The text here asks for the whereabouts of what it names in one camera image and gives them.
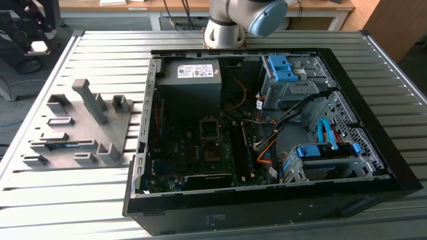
paper on table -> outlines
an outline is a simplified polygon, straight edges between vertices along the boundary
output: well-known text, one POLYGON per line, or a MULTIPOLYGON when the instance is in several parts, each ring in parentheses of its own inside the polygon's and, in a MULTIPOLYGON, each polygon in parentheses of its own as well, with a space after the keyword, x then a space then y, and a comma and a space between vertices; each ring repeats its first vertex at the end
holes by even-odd
POLYGON ((113 5, 125 5, 126 0, 100 0, 98 5, 102 6, 113 6, 113 5))

open computer tower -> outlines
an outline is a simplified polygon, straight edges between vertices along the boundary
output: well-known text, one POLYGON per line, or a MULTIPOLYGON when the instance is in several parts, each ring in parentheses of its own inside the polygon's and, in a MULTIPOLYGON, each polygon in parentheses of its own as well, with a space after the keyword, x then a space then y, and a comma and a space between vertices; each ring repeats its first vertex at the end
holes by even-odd
POLYGON ((329 49, 151 54, 122 207, 149 234, 351 217, 421 188, 329 49))

printed label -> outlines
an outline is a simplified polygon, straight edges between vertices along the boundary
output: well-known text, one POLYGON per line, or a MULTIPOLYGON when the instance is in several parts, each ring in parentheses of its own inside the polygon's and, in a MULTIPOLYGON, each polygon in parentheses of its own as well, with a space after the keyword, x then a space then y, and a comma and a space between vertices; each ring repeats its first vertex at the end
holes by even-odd
POLYGON ((303 68, 301 69, 293 69, 293 73, 295 74, 305 74, 305 71, 304 71, 303 68))
POLYGON ((269 167, 268 173, 275 179, 277 178, 277 171, 273 169, 273 167, 269 167))
POLYGON ((177 67, 177 78, 211 78, 213 77, 213 66, 212 64, 201 65, 180 65, 177 67))
POLYGON ((263 102, 261 101, 256 101, 256 109, 263 110, 263 102))
POLYGON ((128 7, 126 9, 130 11, 147 11, 147 7, 128 7))

aluminum slotted table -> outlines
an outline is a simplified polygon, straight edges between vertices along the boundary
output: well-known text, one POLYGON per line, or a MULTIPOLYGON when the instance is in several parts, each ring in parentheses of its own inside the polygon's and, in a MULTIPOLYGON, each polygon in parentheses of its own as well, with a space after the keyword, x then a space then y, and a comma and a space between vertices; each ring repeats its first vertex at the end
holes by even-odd
MULTIPOLYGON (((86 31, 70 37, 40 95, 0 163, 0 236, 4 239, 137 239, 151 235, 121 216, 129 161, 137 146, 149 51, 195 49, 201 33, 175 31, 86 31), (30 170, 21 163, 28 137, 50 114, 54 93, 78 96, 70 85, 90 82, 102 99, 133 100, 124 162, 113 168, 30 170)), ((427 100, 371 36, 359 32, 287 31, 248 38, 248 48, 331 48, 411 169, 427 188, 427 100)), ((195 233, 183 238, 401 239, 427 236, 427 190, 379 204, 344 219, 195 233)))

blue drive bay bracket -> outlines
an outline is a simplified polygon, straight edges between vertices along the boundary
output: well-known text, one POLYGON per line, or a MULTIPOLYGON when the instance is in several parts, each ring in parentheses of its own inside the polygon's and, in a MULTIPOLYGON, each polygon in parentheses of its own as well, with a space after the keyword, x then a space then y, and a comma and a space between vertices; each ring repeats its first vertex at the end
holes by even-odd
POLYGON ((284 55, 268 56, 268 62, 276 82, 296 82, 299 80, 299 76, 292 71, 292 63, 288 62, 284 55))

